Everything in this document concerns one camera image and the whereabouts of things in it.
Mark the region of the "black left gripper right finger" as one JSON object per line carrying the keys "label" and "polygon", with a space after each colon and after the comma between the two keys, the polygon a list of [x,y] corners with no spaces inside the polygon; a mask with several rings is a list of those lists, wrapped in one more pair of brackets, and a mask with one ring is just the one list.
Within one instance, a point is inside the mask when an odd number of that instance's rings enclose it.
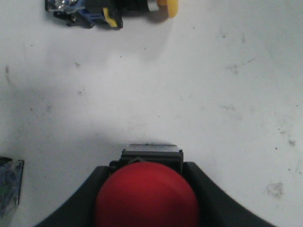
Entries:
{"label": "black left gripper right finger", "polygon": [[183,176],[197,197],[200,207],[200,227],[273,226],[231,198],[196,163],[185,162]]}

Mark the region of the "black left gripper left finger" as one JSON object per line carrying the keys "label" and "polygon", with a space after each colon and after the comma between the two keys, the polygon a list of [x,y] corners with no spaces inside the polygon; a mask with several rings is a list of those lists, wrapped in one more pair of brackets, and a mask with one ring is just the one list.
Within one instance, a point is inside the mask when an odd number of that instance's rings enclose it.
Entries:
{"label": "black left gripper left finger", "polygon": [[93,227],[98,192],[109,177],[107,166],[98,166],[79,189],[38,227]]}

